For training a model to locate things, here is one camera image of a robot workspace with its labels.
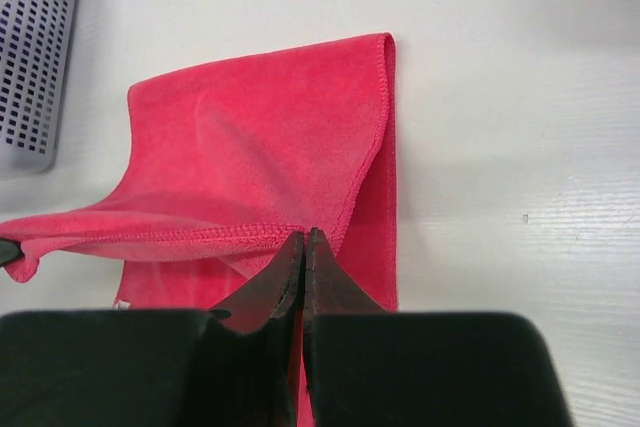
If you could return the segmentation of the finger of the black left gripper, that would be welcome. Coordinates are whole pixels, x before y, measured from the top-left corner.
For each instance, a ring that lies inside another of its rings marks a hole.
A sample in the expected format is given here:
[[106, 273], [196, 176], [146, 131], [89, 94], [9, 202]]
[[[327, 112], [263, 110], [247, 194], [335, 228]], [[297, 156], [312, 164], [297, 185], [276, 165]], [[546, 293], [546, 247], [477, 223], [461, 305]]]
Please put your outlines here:
[[21, 259], [23, 251], [19, 242], [10, 239], [0, 239], [0, 266], [7, 267]]

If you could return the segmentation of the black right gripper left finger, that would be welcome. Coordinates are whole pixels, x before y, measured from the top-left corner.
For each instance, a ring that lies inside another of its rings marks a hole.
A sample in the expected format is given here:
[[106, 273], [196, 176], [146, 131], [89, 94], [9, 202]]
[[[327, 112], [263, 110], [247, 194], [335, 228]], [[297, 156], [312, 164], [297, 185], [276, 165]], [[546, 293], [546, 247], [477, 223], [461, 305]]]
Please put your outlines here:
[[5, 426], [291, 426], [304, 237], [208, 310], [1, 320]]

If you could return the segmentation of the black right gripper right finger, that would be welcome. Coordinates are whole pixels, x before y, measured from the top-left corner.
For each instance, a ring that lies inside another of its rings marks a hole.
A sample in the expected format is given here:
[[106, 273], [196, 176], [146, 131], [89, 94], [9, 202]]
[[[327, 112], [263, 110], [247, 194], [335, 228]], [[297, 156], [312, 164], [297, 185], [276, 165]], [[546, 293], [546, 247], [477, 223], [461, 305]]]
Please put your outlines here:
[[568, 426], [546, 342], [505, 312], [392, 313], [310, 233], [303, 359], [319, 426]]

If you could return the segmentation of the pink microfiber towel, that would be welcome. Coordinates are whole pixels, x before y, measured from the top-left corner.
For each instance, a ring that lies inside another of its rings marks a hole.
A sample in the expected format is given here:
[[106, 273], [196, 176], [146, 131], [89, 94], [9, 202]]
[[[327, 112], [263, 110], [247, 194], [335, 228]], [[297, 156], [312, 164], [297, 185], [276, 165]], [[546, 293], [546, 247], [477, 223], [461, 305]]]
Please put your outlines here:
[[26, 282], [68, 251], [121, 260], [131, 308], [207, 308], [294, 231], [323, 230], [340, 266], [395, 309], [395, 43], [364, 35], [195, 66], [131, 87], [117, 187], [75, 210], [6, 221]]

